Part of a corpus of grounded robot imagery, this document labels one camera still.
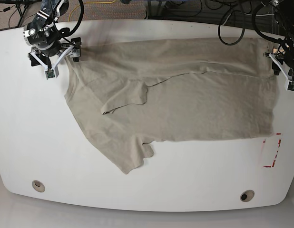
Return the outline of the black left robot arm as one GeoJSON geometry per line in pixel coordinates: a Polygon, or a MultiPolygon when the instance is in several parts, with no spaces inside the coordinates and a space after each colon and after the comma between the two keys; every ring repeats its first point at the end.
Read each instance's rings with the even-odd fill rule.
{"type": "Polygon", "coordinates": [[[294,0],[260,0],[252,9],[251,24],[261,38],[278,45],[264,56],[272,60],[275,75],[284,75],[285,90],[294,92],[294,0]],[[259,30],[256,23],[258,12],[267,7],[272,9],[273,22],[283,29],[284,38],[270,37],[259,30]]]}

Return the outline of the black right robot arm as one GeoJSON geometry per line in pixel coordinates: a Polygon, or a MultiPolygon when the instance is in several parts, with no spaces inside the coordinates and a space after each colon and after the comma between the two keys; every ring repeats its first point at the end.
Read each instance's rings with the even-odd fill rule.
{"type": "Polygon", "coordinates": [[[79,1],[80,15],[73,29],[58,29],[58,19],[69,8],[67,0],[43,0],[32,22],[24,27],[23,37],[31,46],[31,66],[42,66],[46,79],[59,76],[58,65],[67,56],[74,62],[81,57],[81,38],[68,39],[79,28],[84,15],[84,2],[79,1]]]}

